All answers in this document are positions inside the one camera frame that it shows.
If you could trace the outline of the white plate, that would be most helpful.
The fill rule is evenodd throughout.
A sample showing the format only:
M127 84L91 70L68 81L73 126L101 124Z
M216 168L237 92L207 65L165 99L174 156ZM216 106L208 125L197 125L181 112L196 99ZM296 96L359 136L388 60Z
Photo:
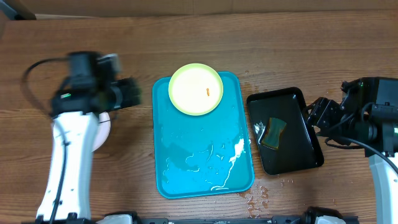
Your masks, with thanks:
M99 149L107 140L111 130L111 118L109 113L104 112L99 115L99 125L93 145L93 152Z

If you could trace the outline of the green yellow sponge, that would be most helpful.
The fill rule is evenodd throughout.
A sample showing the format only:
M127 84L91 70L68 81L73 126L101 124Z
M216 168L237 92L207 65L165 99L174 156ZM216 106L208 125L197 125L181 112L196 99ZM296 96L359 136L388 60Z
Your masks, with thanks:
M283 135L287 123L279 118L269 118L260 143L264 147L278 150L280 139Z

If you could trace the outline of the light green plate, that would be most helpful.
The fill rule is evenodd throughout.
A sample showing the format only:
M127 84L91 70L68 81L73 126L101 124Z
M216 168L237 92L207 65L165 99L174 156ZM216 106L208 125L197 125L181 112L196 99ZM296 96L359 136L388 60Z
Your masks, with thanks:
M201 116L213 111L221 102L224 87L220 75L202 63L180 67L169 81L169 98L180 112Z

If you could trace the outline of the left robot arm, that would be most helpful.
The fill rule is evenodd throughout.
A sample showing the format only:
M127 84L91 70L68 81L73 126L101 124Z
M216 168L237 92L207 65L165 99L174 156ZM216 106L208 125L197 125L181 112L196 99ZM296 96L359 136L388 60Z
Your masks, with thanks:
M91 223L93 153L111 130L108 112L66 112L53 119L49 178L35 223Z

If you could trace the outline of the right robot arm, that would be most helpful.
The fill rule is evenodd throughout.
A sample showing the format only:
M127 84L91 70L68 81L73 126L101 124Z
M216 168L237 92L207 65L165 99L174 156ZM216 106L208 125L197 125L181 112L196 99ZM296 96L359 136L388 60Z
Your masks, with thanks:
M364 77L341 84L342 101L320 97L302 110L317 136L369 160L378 223L397 223L397 79Z

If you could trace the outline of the black water tray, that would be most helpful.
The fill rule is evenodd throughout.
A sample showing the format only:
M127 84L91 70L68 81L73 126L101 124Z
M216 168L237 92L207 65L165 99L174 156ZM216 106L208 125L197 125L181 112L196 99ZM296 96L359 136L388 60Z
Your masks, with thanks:
M318 138L302 115L306 103L299 88L252 94L247 97L246 104L265 173L277 175L323 165ZM260 143L269 118L279 118L287 123L278 150Z

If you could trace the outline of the teal plastic tray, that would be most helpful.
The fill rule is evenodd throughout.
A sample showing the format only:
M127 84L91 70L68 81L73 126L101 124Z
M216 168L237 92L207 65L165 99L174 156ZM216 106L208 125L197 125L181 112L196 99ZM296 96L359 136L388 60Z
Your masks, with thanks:
M165 198L243 192L254 182L239 79L231 72L219 75L224 87L221 102L202 116L174 107L169 77L152 88L156 185Z

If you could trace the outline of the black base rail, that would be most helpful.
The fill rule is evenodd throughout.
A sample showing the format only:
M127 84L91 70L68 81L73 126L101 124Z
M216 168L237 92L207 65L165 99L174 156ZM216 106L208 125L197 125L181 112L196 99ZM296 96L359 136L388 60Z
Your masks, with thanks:
M359 224L357 216L343 216L330 208L308 207L301 215L274 215L265 218L216 218L216 219L179 219L140 218L136 212L109 213L95 223L130 224L314 224L346 223Z

